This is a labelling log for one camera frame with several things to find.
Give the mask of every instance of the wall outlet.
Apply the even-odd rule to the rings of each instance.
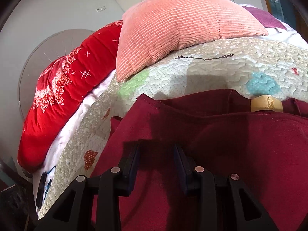
[[[102,6],[102,7],[98,7],[97,9],[96,9],[96,11],[97,12],[101,12],[101,11],[103,11],[103,10],[105,10],[106,9],[106,7],[105,6]]]

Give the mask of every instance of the red garment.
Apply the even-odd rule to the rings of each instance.
[[[122,21],[108,24],[40,75],[17,155],[28,172],[44,162],[50,145],[87,93],[116,68],[121,27]]]
[[[91,176],[116,166],[132,142],[146,140],[135,189],[119,199],[122,230],[195,230],[197,200],[184,196],[173,161],[179,143],[213,174],[238,174],[279,230],[295,231],[308,212],[308,119],[300,116],[308,104],[289,99],[283,106],[285,113],[252,113],[250,100],[234,90],[160,102],[141,95],[121,121],[112,119]]]

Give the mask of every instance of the gold label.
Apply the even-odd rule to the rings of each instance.
[[[272,110],[283,112],[282,103],[271,95],[262,95],[251,100],[251,112]]]

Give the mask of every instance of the white sheet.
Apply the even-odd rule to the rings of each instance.
[[[291,28],[288,24],[282,22],[287,30],[284,29],[275,29],[275,28],[266,28],[269,35],[268,36],[259,36],[259,39],[265,40],[275,40],[275,41],[284,41],[286,43],[292,44],[302,49],[308,49],[308,43],[297,33],[296,30]],[[54,166],[56,166],[60,155],[65,148],[66,144],[70,138],[75,133],[76,129],[79,127],[81,120],[85,116],[88,109],[91,105],[97,100],[97,98],[107,89],[109,86],[115,70],[112,71],[109,76],[101,82],[98,87],[92,90],[83,100],[83,103],[79,106],[76,113],[69,119],[65,124],[62,130],[59,132],[56,139],[53,141],[47,155],[43,166],[33,174],[33,193],[34,199],[36,200],[36,194],[39,186],[39,181],[41,175],[44,171],[50,171]],[[54,169],[47,175],[47,180],[45,186],[48,182],[53,179]]]
[[[87,94],[87,96],[84,98],[82,104],[79,106],[78,110],[75,112],[75,114],[68,120],[68,122],[65,124],[65,126],[62,128],[62,130],[57,135],[56,139],[51,144],[46,159],[44,161],[43,166],[37,170],[33,174],[33,193],[34,193],[34,200],[36,200],[36,194],[38,191],[39,182],[41,179],[41,175],[44,171],[48,172],[52,169],[52,171],[47,175],[46,184],[47,186],[48,182],[53,179],[54,177],[54,166],[57,165],[57,162],[60,158],[60,155],[65,148],[66,144],[70,140],[70,138],[73,136],[77,128],[79,127],[81,120],[91,107],[91,105],[98,99],[98,97],[101,96],[101,94],[108,88],[114,74],[115,70],[113,70],[105,80],[103,80],[96,88],[94,88],[91,92]]]

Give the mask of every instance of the green patch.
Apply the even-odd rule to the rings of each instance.
[[[125,82],[118,91],[121,97],[132,95],[138,87],[144,84],[145,79],[149,76],[150,70],[144,69],[134,75],[129,81]]]

